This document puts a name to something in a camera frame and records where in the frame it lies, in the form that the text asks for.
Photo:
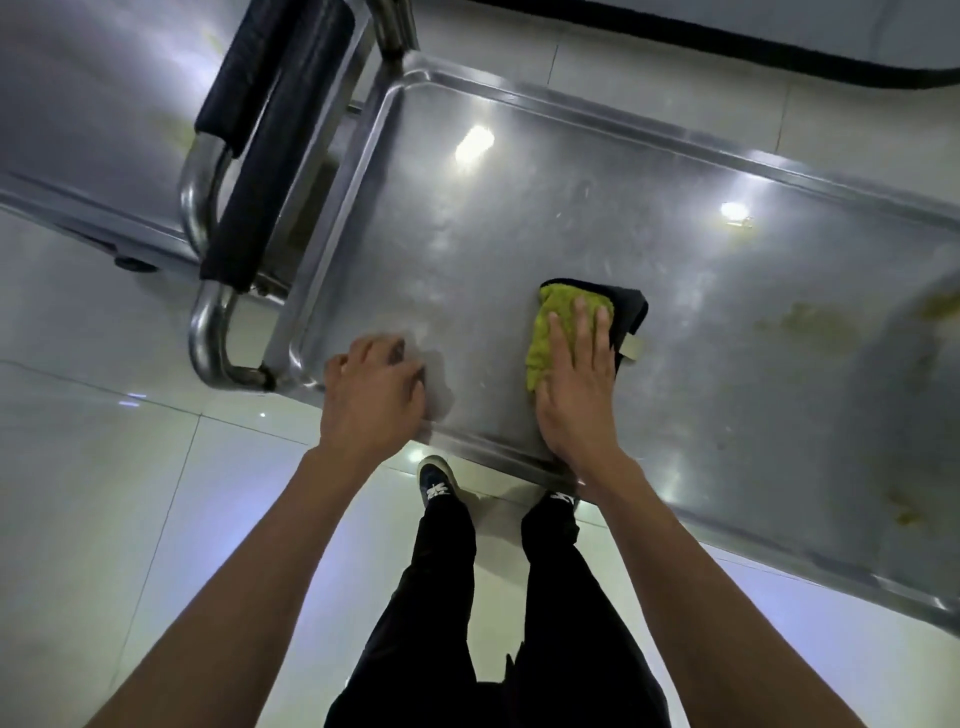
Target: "metal handle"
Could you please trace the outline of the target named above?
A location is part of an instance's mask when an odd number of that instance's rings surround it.
[[[227,356],[227,332],[238,297],[235,290],[215,280],[200,284],[190,315],[190,363],[197,376],[214,389],[272,392],[275,383],[269,372],[235,366]]]
[[[194,130],[243,154],[306,0],[252,0],[197,115]]]
[[[190,361],[215,389],[271,391],[263,368],[238,367],[227,355],[230,316],[259,268],[279,213],[300,169],[324,101],[353,36],[355,20],[343,0],[308,0],[280,62],[273,92],[224,210],[214,224],[215,194],[226,170],[228,146],[198,134],[184,165],[181,204],[193,210],[193,235],[209,245],[201,260],[201,288],[190,319]]]
[[[231,157],[243,154],[306,0],[252,0],[194,122],[180,173],[180,218],[200,260]]]

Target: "hand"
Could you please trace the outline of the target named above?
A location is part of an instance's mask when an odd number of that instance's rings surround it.
[[[402,337],[364,336],[326,362],[322,449],[372,471],[413,438],[426,403],[423,362],[402,359]]]
[[[619,453],[613,424],[614,352],[610,345],[611,314],[597,308],[596,334],[590,334],[587,302],[573,302],[576,339],[571,356],[560,318],[549,314],[552,369],[537,387],[540,434],[573,471],[592,477],[609,457]]]

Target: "cleaning cloth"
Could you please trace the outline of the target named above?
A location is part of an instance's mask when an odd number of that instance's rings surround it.
[[[561,327],[570,347],[576,336],[573,302],[583,296],[587,302],[590,330],[596,322],[596,310],[605,306],[612,314],[610,343],[617,352],[615,366],[619,368],[623,358],[619,351],[628,333],[636,333],[647,315],[649,305],[643,294],[631,288],[599,285],[575,279],[552,279],[540,285],[540,310],[534,319],[534,334],[527,351],[527,391],[537,389],[543,373],[550,369],[550,324],[547,315],[553,311],[560,317]]]

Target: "white shoe logo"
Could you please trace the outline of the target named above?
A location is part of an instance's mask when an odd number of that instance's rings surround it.
[[[446,484],[438,483],[437,485],[431,485],[426,489],[426,499],[429,500],[433,496],[445,496],[447,494]]]

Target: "white tile floor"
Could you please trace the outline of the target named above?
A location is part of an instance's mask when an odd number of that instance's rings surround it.
[[[956,89],[868,91],[465,2],[416,6],[429,53],[960,202]],[[316,442],[319,411],[213,393],[194,377],[184,351],[194,290],[176,276],[119,271],[0,213],[0,724],[83,723]],[[233,357],[258,361],[274,317],[242,302]],[[410,473],[428,451],[408,447],[351,505],[264,725],[322,723],[407,563],[421,509]],[[518,522],[537,491],[454,467],[483,496],[468,641],[478,675],[496,679],[522,633]],[[578,516],[581,550],[685,725],[602,517],[586,505]],[[711,553],[872,728],[957,724],[960,641]]]

